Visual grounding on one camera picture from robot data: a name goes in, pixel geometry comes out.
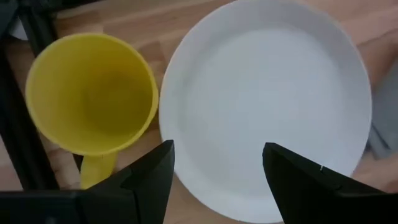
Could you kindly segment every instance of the yellow mug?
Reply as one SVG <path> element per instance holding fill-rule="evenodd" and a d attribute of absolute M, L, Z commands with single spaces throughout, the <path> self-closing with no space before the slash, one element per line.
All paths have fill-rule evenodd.
<path fill-rule="evenodd" d="M 159 101 L 142 56 L 104 34 L 70 35 L 48 46 L 30 68 L 25 94 L 38 129 L 84 156 L 83 189 L 111 175 L 117 152 L 143 134 Z"/>

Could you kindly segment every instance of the wooden surface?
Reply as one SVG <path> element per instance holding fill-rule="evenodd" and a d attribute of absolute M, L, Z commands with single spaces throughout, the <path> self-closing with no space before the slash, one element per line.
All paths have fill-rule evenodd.
<path fill-rule="evenodd" d="M 58 14 L 60 36 L 77 32 L 104 32 L 134 46 L 150 63 L 158 86 L 176 46 L 196 22 L 230 0 L 107 0 Z M 339 21 L 351 36 L 377 88 L 398 53 L 398 0 L 306 0 Z M 24 89 L 34 59 L 28 43 L 10 40 L 7 55 Z M 79 186 L 72 155 L 42 138 L 52 168 L 63 189 Z M 120 153 L 117 169 L 140 158 L 160 143 L 156 118 L 134 145 Z M 354 178 L 388 192 L 398 192 L 398 156 L 375 161 L 370 153 Z M 0 190 L 21 189 L 4 146 L 0 142 Z M 239 223 L 222 217 L 197 201 L 174 178 L 165 223 Z"/>

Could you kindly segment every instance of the black metal frame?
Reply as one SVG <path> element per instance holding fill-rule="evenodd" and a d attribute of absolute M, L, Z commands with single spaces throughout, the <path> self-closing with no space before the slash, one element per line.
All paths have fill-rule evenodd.
<path fill-rule="evenodd" d="M 17 15 L 37 56 L 46 46 L 57 40 L 52 13 L 97 0 L 10 0 L 0 3 L 4 26 L 0 37 Z M 37 130 L 30 119 L 24 98 L 4 51 L 0 52 L 0 134 L 12 164 L 25 190 L 59 189 L 49 159 Z M 82 157 L 74 155 L 80 169 Z"/>

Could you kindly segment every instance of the gray cloth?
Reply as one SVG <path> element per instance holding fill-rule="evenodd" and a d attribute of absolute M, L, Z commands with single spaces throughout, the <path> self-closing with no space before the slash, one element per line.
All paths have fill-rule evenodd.
<path fill-rule="evenodd" d="M 398 151 L 398 61 L 373 94 L 369 143 L 380 159 Z"/>

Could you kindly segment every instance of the plate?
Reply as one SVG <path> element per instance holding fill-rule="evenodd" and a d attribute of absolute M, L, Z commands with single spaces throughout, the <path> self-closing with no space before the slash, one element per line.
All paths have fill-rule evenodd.
<path fill-rule="evenodd" d="M 274 223 L 282 217 L 262 168 L 265 142 L 351 175 L 368 138 L 371 91 L 356 47 L 327 15 L 238 0 L 183 38 L 159 116 L 162 139 L 175 141 L 175 172 L 199 201 L 235 220 Z"/>

